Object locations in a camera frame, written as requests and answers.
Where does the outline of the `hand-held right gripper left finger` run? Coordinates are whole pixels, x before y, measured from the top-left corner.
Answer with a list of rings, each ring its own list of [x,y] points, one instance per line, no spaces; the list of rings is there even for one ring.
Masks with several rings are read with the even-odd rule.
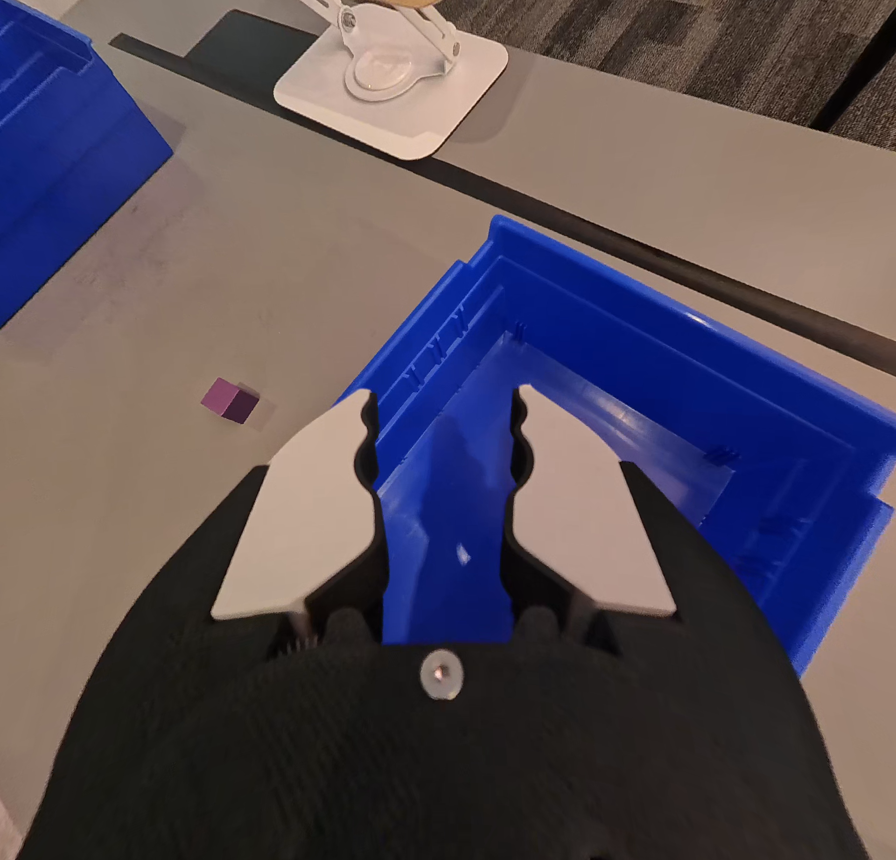
[[[382,635],[389,583],[376,395],[352,392],[273,456],[210,613],[233,621],[285,615],[300,637],[322,637],[353,609]]]

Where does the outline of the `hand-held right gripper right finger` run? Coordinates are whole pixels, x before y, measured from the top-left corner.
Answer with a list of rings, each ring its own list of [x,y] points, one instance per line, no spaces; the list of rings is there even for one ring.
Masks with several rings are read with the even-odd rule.
[[[501,583],[515,622],[546,608],[583,638],[599,612],[671,619],[677,605],[605,441],[532,384],[514,389]]]

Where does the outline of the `purple cube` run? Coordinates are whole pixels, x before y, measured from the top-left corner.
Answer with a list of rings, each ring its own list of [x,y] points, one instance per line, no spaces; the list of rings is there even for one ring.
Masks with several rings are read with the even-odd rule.
[[[251,417],[259,401],[257,392],[218,377],[210,384],[200,404],[219,418],[243,425]]]

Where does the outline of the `blue plastic bin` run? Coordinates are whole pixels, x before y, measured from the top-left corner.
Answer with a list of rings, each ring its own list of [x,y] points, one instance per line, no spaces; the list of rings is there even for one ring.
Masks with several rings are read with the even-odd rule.
[[[1,324],[172,157],[84,34],[1,0]]]
[[[894,411],[506,217],[343,397],[378,402],[385,643],[503,642],[511,398],[635,462],[744,582],[802,675],[893,516]]]

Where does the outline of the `white board stand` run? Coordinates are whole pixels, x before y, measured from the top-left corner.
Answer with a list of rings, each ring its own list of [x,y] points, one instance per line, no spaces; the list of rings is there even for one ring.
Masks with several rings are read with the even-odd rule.
[[[400,161],[435,153],[503,75],[509,54],[430,5],[297,0],[327,29],[276,82],[283,109]]]

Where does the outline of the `black metal pole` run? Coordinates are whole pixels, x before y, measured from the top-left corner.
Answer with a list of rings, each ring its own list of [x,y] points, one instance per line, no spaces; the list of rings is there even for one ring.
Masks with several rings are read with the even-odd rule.
[[[826,133],[834,127],[894,54],[894,23],[887,21],[862,50],[822,109],[813,117],[809,128]]]

